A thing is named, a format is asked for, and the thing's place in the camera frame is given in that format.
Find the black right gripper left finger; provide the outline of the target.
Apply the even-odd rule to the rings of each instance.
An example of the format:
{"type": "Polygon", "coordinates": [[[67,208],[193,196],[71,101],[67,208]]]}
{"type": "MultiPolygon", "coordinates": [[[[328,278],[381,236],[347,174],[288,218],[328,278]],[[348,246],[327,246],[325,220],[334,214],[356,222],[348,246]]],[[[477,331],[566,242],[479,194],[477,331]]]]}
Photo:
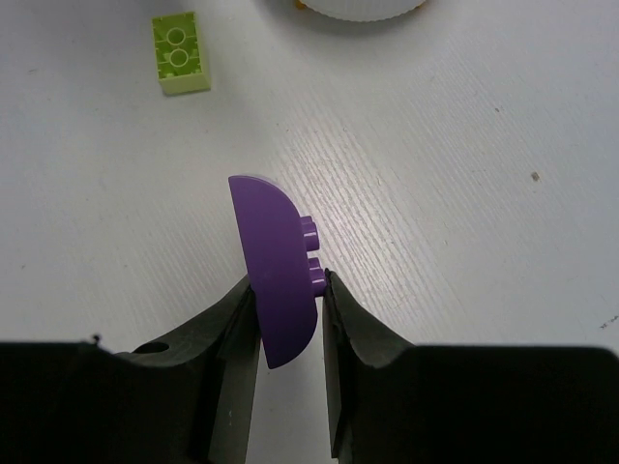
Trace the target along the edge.
{"type": "Polygon", "coordinates": [[[5,463],[242,463],[259,358],[254,295],[131,352],[95,340],[1,346],[5,463]]]}

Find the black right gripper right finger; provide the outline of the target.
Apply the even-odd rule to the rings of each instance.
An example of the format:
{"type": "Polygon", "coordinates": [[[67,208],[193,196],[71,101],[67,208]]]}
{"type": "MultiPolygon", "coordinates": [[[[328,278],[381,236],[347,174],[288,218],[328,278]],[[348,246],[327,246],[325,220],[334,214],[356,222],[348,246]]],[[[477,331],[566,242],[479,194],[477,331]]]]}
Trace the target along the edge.
{"type": "Polygon", "coordinates": [[[574,346],[416,345],[334,272],[323,299],[340,463],[614,463],[618,358],[574,346]]]}

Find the purple half-round lego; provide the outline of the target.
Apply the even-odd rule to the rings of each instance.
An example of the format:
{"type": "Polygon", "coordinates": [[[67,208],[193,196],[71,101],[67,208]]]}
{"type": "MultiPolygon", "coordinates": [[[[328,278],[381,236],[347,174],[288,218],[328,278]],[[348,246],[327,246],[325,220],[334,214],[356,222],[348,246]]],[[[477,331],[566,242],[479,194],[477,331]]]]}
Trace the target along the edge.
{"type": "Polygon", "coordinates": [[[263,178],[228,178],[266,361],[275,369],[297,358],[317,325],[315,299],[326,290],[316,257],[317,226],[279,187],[263,178]]]}

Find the light green upturned lego brick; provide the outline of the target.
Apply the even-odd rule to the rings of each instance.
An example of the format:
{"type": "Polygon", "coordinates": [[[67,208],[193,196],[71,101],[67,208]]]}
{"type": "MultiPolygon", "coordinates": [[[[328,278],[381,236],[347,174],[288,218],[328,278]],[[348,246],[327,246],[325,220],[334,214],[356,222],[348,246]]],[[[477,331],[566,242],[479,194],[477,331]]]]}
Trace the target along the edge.
{"type": "Polygon", "coordinates": [[[208,53],[195,12],[151,19],[158,82],[167,96],[209,91],[208,53]]]}

